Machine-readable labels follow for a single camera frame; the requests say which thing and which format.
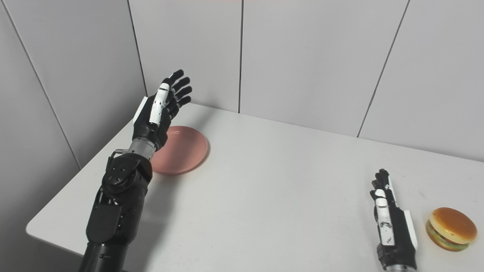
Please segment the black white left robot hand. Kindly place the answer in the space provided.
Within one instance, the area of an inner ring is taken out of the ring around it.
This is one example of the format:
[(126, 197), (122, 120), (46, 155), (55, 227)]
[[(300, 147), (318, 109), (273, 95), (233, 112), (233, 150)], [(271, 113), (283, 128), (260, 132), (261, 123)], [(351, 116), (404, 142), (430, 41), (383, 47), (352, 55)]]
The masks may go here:
[(134, 120), (133, 140), (146, 140), (160, 150), (168, 140), (171, 121), (191, 102), (190, 78), (179, 69), (165, 78), (155, 94), (144, 98)]

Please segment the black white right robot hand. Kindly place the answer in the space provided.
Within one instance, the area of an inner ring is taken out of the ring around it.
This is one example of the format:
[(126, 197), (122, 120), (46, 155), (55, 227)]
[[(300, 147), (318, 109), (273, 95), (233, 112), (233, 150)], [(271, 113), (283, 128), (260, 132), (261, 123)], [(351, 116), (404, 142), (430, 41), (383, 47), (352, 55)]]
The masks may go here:
[(389, 172), (380, 169), (372, 181), (374, 219), (380, 243), (377, 258), (386, 272), (416, 272), (418, 241), (409, 210), (401, 209), (395, 197)]

